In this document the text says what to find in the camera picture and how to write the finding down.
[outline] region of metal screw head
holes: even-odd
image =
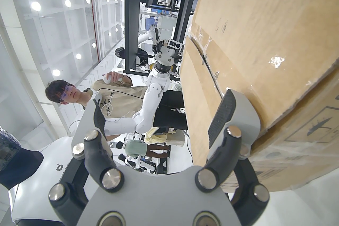
[[[98,226],[125,226],[122,215],[116,211],[109,212],[101,218]]]
[[[102,186],[108,190],[116,188],[121,181],[121,173],[117,169],[108,170],[102,178]]]
[[[85,135],[85,140],[87,141],[94,140],[98,136],[98,133],[99,132],[97,130],[89,130]]]
[[[85,144],[84,143],[79,143],[73,146],[72,153],[75,156],[80,156],[81,154],[84,153],[85,150]]]
[[[65,194],[65,187],[61,183],[57,183],[51,188],[48,194],[48,198],[50,199],[50,201],[56,202],[60,200],[64,196],[64,194]]]
[[[213,213],[203,211],[196,215],[193,226],[220,226],[220,222]]]
[[[261,184],[254,187],[254,196],[261,202],[267,202],[270,198],[270,193],[267,188]]]
[[[211,190],[217,185],[214,174],[208,169],[202,169],[198,172],[198,182],[207,190]]]
[[[230,126],[227,128],[227,133],[232,137],[239,138],[241,137],[241,130],[237,126]]]

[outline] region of handwritten marking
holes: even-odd
[[[226,29],[226,26],[227,26],[227,23],[228,23],[228,22],[229,22],[228,20],[225,22],[224,27],[222,28],[222,33],[225,32],[225,29]]]
[[[219,26],[218,26],[218,24],[219,24],[220,20],[221,20],[221,18],[218,20],[218,23],[217,23],[217,28],[216,28],[216,30],[215,30],[215,31],[218,31],[218,29],[219,29]]]

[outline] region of white controller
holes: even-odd
[[[106,78],[106,75],[104,75],[104,77],[103,77],[102,79],[103,79],[104,83],[109,84],[109,83],[110,83],[111,76],[108,76],[108,79],[107,79],[107,78]]]

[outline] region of brown pants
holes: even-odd
[[[169,146],[165,145],[157,145],[157,144],[148,144],[147,145],[147,152],[145,156],[152,157],[152,158],[167,158],[168,152],[164,153],[156,153],[152,150],[169,150]]]

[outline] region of black hair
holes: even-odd
[[[62,79],[55,80],[55,81],[52,81],[51,83],[48,83],[45,89],[45,94],[46,94],[47,99],[55,103],[60,103],[60,96],[65,91],[65,87],[67,84],[69,83]]]
[[[115,147],[116,147],[117,149],[121,149],[123,145],[124,145],[124,143],[123,143],[122,141],[119,141],[119,142],[116,144]]]
[[[119,155],[118,159],[119,159],[120,161],[122,161],[122,162],[125,162],[126,156],[125,156],[124,154],[121,153],[121,154]]]

